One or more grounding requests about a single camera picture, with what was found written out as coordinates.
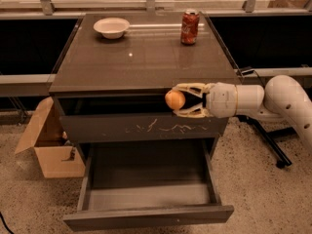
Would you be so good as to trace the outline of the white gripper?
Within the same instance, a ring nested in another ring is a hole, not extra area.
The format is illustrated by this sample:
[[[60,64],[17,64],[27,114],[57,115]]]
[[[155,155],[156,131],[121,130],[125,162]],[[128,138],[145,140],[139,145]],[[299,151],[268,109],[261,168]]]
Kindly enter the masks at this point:
[[[225,83],[179,83],[173,91],[187,92],[197,98],[206,95],[206,107],[198,103],[186,109],[175,110],[174,114],[184,118],[234,116],[237,109],[237,89],[235,85]]]

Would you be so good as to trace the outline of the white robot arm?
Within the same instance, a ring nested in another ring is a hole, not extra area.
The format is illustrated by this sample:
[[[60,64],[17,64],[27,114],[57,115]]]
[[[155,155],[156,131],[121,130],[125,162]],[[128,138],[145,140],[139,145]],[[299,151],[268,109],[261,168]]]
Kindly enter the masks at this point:
[[[263,121],[286,120],[312,150],[312,101],[292,77],[278,75],[265,88],[227,83],[181,83],[165,95],[178,117],[248,116]]]

